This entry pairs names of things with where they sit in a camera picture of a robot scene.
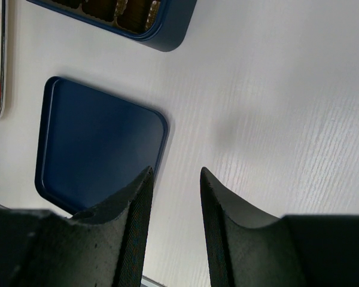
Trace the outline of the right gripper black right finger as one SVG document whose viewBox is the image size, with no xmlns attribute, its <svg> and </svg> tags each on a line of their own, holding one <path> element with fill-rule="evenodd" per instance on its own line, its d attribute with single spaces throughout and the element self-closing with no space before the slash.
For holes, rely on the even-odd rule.
<svg viewBox="0 0 359 287">
<path fill-rule="evenodd" d="M 359 215 L 277 218 L 207 168 L 200 198 L 212 286 L 359 286 Z"/>
</svg>

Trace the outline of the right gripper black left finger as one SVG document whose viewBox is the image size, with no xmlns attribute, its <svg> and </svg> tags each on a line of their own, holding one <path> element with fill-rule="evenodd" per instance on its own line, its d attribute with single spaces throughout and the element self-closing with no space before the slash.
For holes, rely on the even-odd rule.
<svg viewBox="0 0 359 287">
<path fill-rule="evenodd" d="M 0 286 L 139 286 L 154 175 L 65 218 L 0 207 Z"/>
</svg>

